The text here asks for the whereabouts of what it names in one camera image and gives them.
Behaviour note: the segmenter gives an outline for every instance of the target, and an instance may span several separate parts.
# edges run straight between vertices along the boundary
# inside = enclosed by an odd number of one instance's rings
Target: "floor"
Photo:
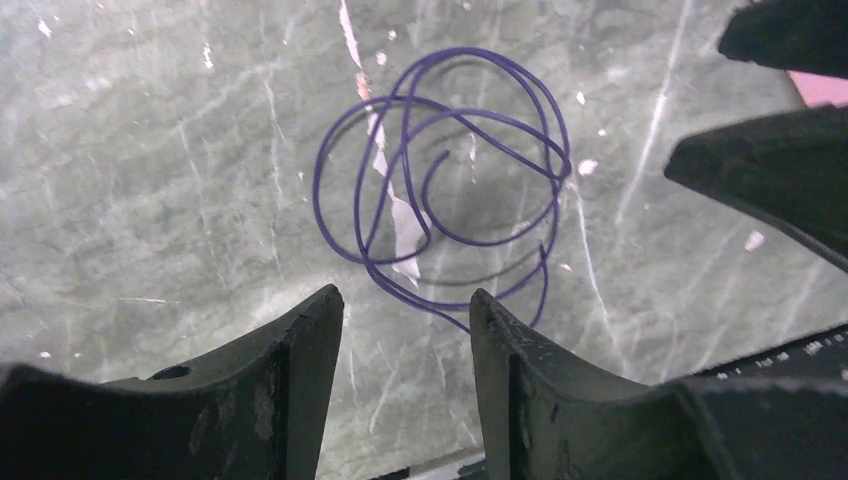
[[[739,3],[4,2],[0,359],[97,382],[145,376],[335,283],[347,318],[319,478],[364,479],[479,446],[468,336],[337,257],[311,204],[319,142],[359,100],[357,75],[385,93],[412,61],[456,45],[522,63],[569,122],[582,174],[561,198],[541,332],[657,383],[843,321],[844,274],[662,177],[682,136],[801,106],[785,74],[715,52]],[[514,84],[474,62],[422,89],[516,116],[529,108]],[[451,128],[416,147],[422,162],[444,144],[456,152],[437,179],[434,208],[446,222],[493,235],[541,208],[537,175],[486,144],[468,158],[471,137]],[[352,127],[334,150],[322,197],[350,248],[366,131]],[[380,177],[368,175],[373,199]],[[377,248],[391,253],[384,226]],[[499,291],[510,274],[449,284],[534,248],[436,242],[418,260],[417,291],[444,301]],[[539,286],[507,306],[532,317]]]

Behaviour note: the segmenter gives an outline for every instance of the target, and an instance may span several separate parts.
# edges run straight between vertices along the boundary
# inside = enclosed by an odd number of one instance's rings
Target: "coiled wire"
[[[497,112],[483,110],[479,108],[451,108],[434,100],[416,95],[416,89],[421,79],[428,71],[432,70],[433,67],[435,67],[436,65],[461,56],[471,56],[487,61],[501,68],[506,73],[508,73],[513,79],[515,79],[515,81],[518,82],[518,84],[524,89],[530,101],[533,103],[533,106],[536,109],[536,113],[539,116],[541,130],[537,130],[536,128],[533,128],[526,123],[523,123],[519,120],[510,118],[506,115]],[[407,84],[407,82],[409,83],[409,86],[404,91],[404,86]],[[553,111],[553,115],[556,120],[556,125],[554,127],[556,130],[558,130],[556,133],[558,133],[561,138],[561,141],[559,143],[557,143],[550,137],[548,119],[546,118],[545,111],[540,101],[539,95],[537,94],[537,91],[533,88],[534,86],[539,92],[541,92],[542,96],[548,102],[549,107]],[[383,121],[386,117],[386,114],[388,113],[390,108],[397,106],[400,106],[403,109],[401,122],[399,125],[397,125],[397,129],[400,131],[398,147],[394,150],[394,152],[391,153],[391,155],[387,156],[388,166],[386,170],[386,175],[382,180],[381,193],[378,197],[376,205],[376,213],[374,215],[370,230],[368,232],[363,232],[361,204],[365,174],[368,170],[369,160],[371,158],[372,152],[375,149],[378,131],[383,125]],[[413,108],[416,106],[427,107],[430,110],[435,110],[436,113],[430,115],[429,117],[416,124],[410,124],[410,116]],[[376,116],[376,118],[372,119],[373,124],[370,128],[368,143],[365,146],[365,151],[362,153],[362,160],[359,165],[359,172],[356,177],[356,187],[353,196],[353,225],[358,250],[357,252],[351,252],[342,247],[339,242],[330,234],[330,231],[327,228],[326,222],[321,212],[320,187],[321,178],[327,160],[329,159],[329,150],[330,146],[333,144],[333,140],[338,136],[340,130],[343,128],[343,126],[348,120],[364,111],[372,113]],[[493,138],[484,130],[480,129],[474,123],[469,121],[468,118],[471,117],[487,118],[498,123],[509,125],[525,132],[526,134],[535,138],[537,141],[541,142],[544,145],[542,153],[543,166],[536,165],[534,162],[525,158],[518,152],[499,142],[496,138]],[[409,145],[425,129],[435,125],[438,122],[448,119],[453,119],[455,121],[460,122],[470,132],[477,135],[482,140],[488,142],[496,149],[521,162],[527,168],[548,179],[551,190],[551,201],[539,216],[534,218],[524,228],[521,228],[517,232],[514,232],[506,238],[494,241],[480,241],[462,237],[450,231],[450,229],[448,229],[447,226],[445,226],[445,224],[441,220],[439,220],[439,217],[433,211],[433,208],[431,206],[429,192],[436,171],[442,165],[442,163],[446,159],[448,159],[450,152],[445,150],[440,155],[438,155],[435,161],[430,165],[429,169],[424,175],[424,180],[421,185],[421,192],[419,197],[416,195],[416,189],[412,177],[412,168],[410,165],[411,160],[409,157]],[[553,152],[553,154],[559,157],[559,159],[561,160],[559,170],[554,169],[554,165],[551,159],[551,152]],[[534,327],[541,318],[542,311],[545,305],[545,300],[548,294],[550,275],[547,260],[557,240],[557,227],[559,225],[560,216],[560,205],[558,199],[565,183],[565,179],[568,177],[572,170],[569,155],[570,144],[568,140],[568,131],[565,126],[565,120],[563,119],[562,112],[556,104],[556,100],[554,99],[553,94],[547,89],[547,87],[545,87],[541,80],[536,78],[533,74],[531,74],[529,71],[527,71],[527,69],[525,69],[518,63],[510,60],[507,57],[504,57],[503,55],[489,50],[475,47],[456,47],[440,50],[421,58],[420,60],[413,63],[409,68],[407,68],[397,80],[397,82],[395,82],[391,92],[388,95],[374,97],[354,105],[353,107],[349,108],[345,113],[343,113],[338,118],[338,120],[336,120],[333,126],[330,127],[329,131],[324,137],[324,140],[321,142],[321,147],[318,150],[317,160],[315,163],[315,171],[312,184],[312,205],[315,213],[315,220],[327,244],[342,258],[363,265],[366,271],[368,272],[368,275],[380,288],[382,288],[401,302],[419,310],[439,316],[468,333],[469,328],[467,326],[465,326],[456,318],[452,317],[446,312],[466,310],[469,308],[469,303],[445,303],[423,298],[417,293],[409,290],[408,288],[404,287],[403,285],[400,285],[396,281],[389,278],[385,273],[381,271],[380,267],[392,265],[394,263],[402,262],[410,258],[417,257],[422,252],[424,252],[430,245],[430,242],[432,241],[433,237],[429,223],[432,223],[432,226],[435,227],[436,230],[441,232],[443,235],[458,243],[480,248],[495,248],[507,245],[510,242],[514,242],[519,238],[527,235],[533,229],[538,227],[539,224],[542,223],[546,218],[548,218],[548,216],[552,216],[550,233],[547,235],[547,238],[541,241],[539,244],[538,263],[535,264],[535,266],[530,270],[529,273],[522,276],[513,285],[500,291],[499,293],[497,293],[497,295],[495,295],[495,297],[498,299],[504,299],[517,292],[518,290],[524,288],[536,275],[541,272],[543,277],[542,293],[540,295],[536,313],[530,323],[530,326]],[[415,214],[415,218],[417,219],[418,224],[424,231],[424,241],[418,248],[416,248],[413,252],[407,255],[395,258],[375,259],[370,255],[370,250],[374,242],[374,238],[377,234],[377,231],[380,227],[380,222],[383,217],[383,210],[385,208],[386,200],[389,197],[389,191],[391,188],[390,182],[398,165],[400,165],[403,173],[403,183],[406,189],[407,196],[409,198],[409,205],[411,206],[412,211]]]

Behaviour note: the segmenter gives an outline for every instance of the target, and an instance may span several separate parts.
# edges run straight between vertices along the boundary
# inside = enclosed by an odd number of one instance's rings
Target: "pink object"
[[[808,107],[826,103],[848,105],[848,80],[801,72],[789,72],[789,77]]]

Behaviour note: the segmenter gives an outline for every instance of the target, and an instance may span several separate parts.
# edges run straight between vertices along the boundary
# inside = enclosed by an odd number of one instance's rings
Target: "black plastic part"
[[[491,480],[848,472],[841,378],[708,375],[648,387],[584,362],[484,291],[472,300],[471,344]],[[848,360],[841,352],[835,361]]]
[[[0,367],[0,478],[311,480],[343,307],[325,287],[148,380]]]
[[[846,152],[848,108],[827,106],[688,137],[665,176],[782,230],[848,272]]]
[[[848,78],[848,0],[760,0],[730,20],[718,51],[764,67]]]

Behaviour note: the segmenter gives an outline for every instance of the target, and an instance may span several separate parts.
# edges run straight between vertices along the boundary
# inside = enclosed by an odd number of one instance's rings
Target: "white vein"
[[[186,137],[185,129],[182,125],[178,127],[178,131],[180,133],[180,140],[183,143],[183,150],[186,152],[186,160],[188,161],[189,166],[191,166],[191,171],[194,174],[195,189],[197,191],[200,210],[200,221],[203,224],[203,232],[206,234],[206,246],[209,248],[209,254],[212,256],[212,263],[215,264],[218,281],[221,282],[221,286],[226,290],[227,282],[224,280],[224,274],[221,272],[221,267],[218,265],[218,256],[215,255],[215,249],[212,247],[212,241],[210,239],[212,231],[209,229],[209,219],[206,216],[206,207],[204,206],[206,204],[206,200],[203,198],[203,179],[200,177],[200,171],[197,169],[197,164],[194,163],[194,158],[188,145],[188,138]]]
[[[380,392],[380,398],[379,400],[377,400],[377,407],[374,409],[374,413],[371,414],[371,420],[368,422],[368,433],[370,434],[374,433],[374,428],[377,426],[377,419],[380,417],[380,412],[383,410],[383,407],[386,405],[386,401],[389,399],[389,392],[391,391],[392,385],[394,384],[395,378],[397,377],[397,372],[398,370],[400,370],[400,368],[398,368],[398,365],[400,364],[401,357],[403,357],[405,348],[406,345],[401,347],[395,365],[389,365],[389,369],[392,373],[389,375],[389,378],[383,385],[383,390]]]
[[[283,130],[280,128],[280,123],[277,120],[277,107],[274,105],[274,91],[271,90],[269,81],[266,80],[264,85],[265,97],[268,99],[268,113],[271,116],[272,130],[274,132],[274,135],[271,136],[271,153],[269,158],[269,161],[271,162],[271,169],[273,170],[271,176],[274,179],[274,187],[277,190],[277,208],[282,208],[286,204],[286,196],[283,193],[282,186],[280,186],[280,165],[277,163],[277,136],[279,136],[284,142],[286,141],[286,138],[283,136]]]
[[[162,298],[143,298],[143,297],[118,297],[118,300],[123,302],[144,302],[144,303],[158,303],[158,304],[168,304],[168,303],[180,303],[178,301],[169,301],[164,300]]]
[[[271,230],[271,255],[274,257],[274,263],[277,265],[277,273],[283,276],[283,266],[280,264],[280,255],[277,253],[277,232],[274,231],[274,226],[268,227]]]
[[[786,339],[787,334],[789,333],[789,329],[795,325],[795,320],[798,317],[798,312],[801,311],[801,307],[804,305],[804,302],[807,301],[807,298],[810,296],[810,293],[813,291],[813,285],[816,283],[816,279],[821,273],[822,268],[824,267],[824,261],[817,260],[815,265],[810,267],[807,270],[807,275],[804,277],[804,283],[801,285],[801,289],[798,291],[798,296],[792,302],[792,306],[789,308],[789,312],[786,315],[786,320],[783,322],[783,327],[780,328],[780,337],[779,341],[783,341]]]
[[[357,92],[362,100],[367,100],[370,97],[368,89],[368,81],[365,72],[362,69],[362,60],[359,55],[359,47],[356,41],[356,36],[353,32],[353,25],[350,21],[350,12],[348,11],[347,2],[341,0],[339,5],[339,23],[342,27],[342,33],[345,38],[348,53],[353,63],[359,68],[356,75]],[[371,113],[368,116],[368,135],[372,134],[375,137],[377,152],[374,155],[372,167],[377,170],[382,176],[386,176],[388,172],[388,164],[386,162],[386,132],[382,125],[377,125],[377,115]],[[387,189],[389,200],[391,202],[391,216],[394,223],[395,231],[395,256],[403,257],[413,253],[418,246],[418,242],[424,236],[424,229],[418,223],[412,206],[408,202],[395,195],[394,187],[389,182]],[[425,217],[427,226],[431,224],[429,218]],[[392,264],[392,270],[405,276],[417,288],[418,279],[421,277],[418,268],[418,259],[415,257],[406,259],[402,262]]]
[[[359,393],[356,389],[356,373],[353,368],[353,349],[351,348],[347,352],[347,373],[350,375],[350,386],[353,387],[353,403],[357,404],[356,396]]]
[[[627,357],[624,355],[621,345],[619,345],[618,336],[613,330],[612,323],[610,322],[610,315],[607,310],[606,302],[604,301],[603,295],[601,295],[601,289],[598,287],[598,278],[597,275],[595,275],[595,266],[592,262],[592,252],[589,249],[589,235],[586,230],[586,215],[583,211],[583,197],[580,195],[580,187],[576,182],[569,182],[568,186],[574,191],[575,196],[577,197],[577,219],[580,223],[580,241],[583,244],[583,253],[586,257],[589,284],[592,286],[592,291],[595,292],[595,298],[598,300],[598,306],[601,309],[601,318],[604,323],[604,328],[606,328],[607,333],[610,336],[610,342],[612,342],[613,350],[621,360],[622,373],[624,373],[625,376],[629,376],[631,374],[630,364],[627,362]]]
[[[654,148],[657,134],[659,133],[660,121],[665,112],[666,102],[668,101],[668,89],[671,85],[672,74],[674,67],[677,64],[677,59],[680,56],[680,44],[683,41],[683,30],[686,26],[686,20],[692,11],[692,0],[685,0],[683,10],[680,12],[680,18],[677,21],[677,30],[674,32],[674,40],[671,44],[671,51],[668,54],[668,62],[666,63],[665,77],[660,86],[660,93],[657,95],[657,102],[654,105],[654,113],[651,115],[651,123],[648,126],[648,135],[645,138],[645,143],[642,145],[642,153],[639,155],[639,160],[636,163],[636,172],[633,178],[624,189],[624,194],[618,204],[618,209],[615,213],[615,223],[620,224],[624,220],[624,213],[636,192],[636,188],[642,181],[642,176],[645,174],[645,166],[648,163],[648,157],[651,150]]]
[[[347,1],[342,0],[341,5],[339,5],[339,23],[342,25],[342,32],[345,37],[345,44],[347,45],[347,51],[350,54],[350,58],[353,59],[353,63],[362,70],[362,59],[359,58],[359,47],[356,42],[356,37],[353,34],[353,24],[350,22],[350,12],[347,9]]]

